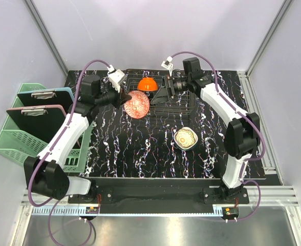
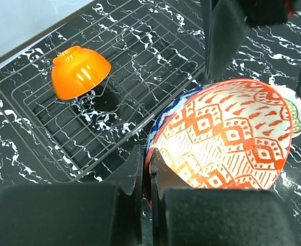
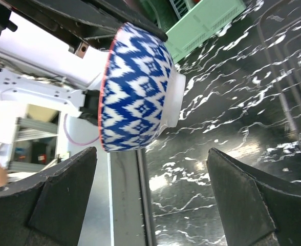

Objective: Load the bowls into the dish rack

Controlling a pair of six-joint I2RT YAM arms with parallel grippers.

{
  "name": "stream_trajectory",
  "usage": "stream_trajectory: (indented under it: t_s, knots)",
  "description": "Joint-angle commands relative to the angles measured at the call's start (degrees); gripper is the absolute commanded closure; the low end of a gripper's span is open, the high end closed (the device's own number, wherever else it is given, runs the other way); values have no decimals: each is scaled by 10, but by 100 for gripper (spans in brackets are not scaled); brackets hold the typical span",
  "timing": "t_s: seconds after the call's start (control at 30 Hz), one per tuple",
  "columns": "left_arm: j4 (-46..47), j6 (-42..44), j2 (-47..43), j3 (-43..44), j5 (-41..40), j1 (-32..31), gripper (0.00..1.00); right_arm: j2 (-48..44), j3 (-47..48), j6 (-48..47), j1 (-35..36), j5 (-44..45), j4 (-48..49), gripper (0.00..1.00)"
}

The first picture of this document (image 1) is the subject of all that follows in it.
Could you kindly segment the red patterned bowl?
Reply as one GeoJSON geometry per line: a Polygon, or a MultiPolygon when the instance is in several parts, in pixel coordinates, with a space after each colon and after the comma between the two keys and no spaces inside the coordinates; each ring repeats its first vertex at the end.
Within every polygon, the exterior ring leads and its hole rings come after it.
{"type": "Polygon", "coordinates": [[[150,108],[150,102],[145,93],[141,91],[131,91],[128,93],[132,98],[124,104],[124,110],[128,116],[134,119],[145,117],[150,108]]]}

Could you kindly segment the orange bowl white inside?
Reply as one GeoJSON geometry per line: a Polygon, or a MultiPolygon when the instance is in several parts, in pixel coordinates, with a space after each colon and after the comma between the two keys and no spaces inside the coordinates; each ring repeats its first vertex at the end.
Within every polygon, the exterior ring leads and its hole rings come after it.
{"type": "Polygon", "coordinates": [[[137,89],[144,92],[154,92],[158,90],[158,84],[153,78],[145,77],[139,81],[137,89]]]}

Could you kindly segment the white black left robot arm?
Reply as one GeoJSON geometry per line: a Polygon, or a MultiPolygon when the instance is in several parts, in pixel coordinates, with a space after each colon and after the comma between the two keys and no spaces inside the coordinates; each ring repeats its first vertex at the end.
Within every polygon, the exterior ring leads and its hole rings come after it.
{"type": "Polygon", "coordinates": [[[87,178],[68,176],[63,166],[80,136],[96,119],[100,107],[113,105],[119,108],[132,97],[125,94],[123,84],[126,75],[121,70],[108,74],[109,85],[101,91],[98,75],[81,75],[70,113],[51,139],[50,143],[36,157],[27,157],[24,172],[28,199],[33,206],[32,193],[43,195],[49,200],[61,200],[66,196],[79,195],[87,203],[97,198],[96,185],[87,178]]]}

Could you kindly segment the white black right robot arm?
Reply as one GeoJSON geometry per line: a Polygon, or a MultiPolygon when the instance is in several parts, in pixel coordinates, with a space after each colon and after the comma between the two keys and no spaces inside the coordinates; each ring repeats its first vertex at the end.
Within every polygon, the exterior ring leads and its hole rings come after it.
{"type": "Polygon", "coordinates": [[[163,77],[162,86],[150,103],[164,103],[179,92],[189,91],[216,111],[226,125],[224,148],[228,154],[226,170],[216,195],[221,201],[231,203],[241,194],[246,166],[261,143],[260,118],[233,102],[219,87],[216,75],[205,75],[198,58],[183,61],[184,74],[181,77],[173,76],[172,59],[170,56],[162,62],[161,66],[169,74],[163,77]]]}

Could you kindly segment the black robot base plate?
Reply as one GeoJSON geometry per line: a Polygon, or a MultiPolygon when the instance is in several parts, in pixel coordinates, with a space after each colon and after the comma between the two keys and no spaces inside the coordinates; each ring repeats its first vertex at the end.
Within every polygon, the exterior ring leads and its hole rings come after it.
{"type": "Polygon", "coordinates": [[[114,204],[120,201],[177,201],[188,200],[204,204],[248,204],[248,192],[242,188],[235,196],[224,198],[216,187],[183,187],[183,186],[122,186],[95,187],[94,196],[73,195],[69,203],[93,203],[101,199],[102,204],[114,204]]]}

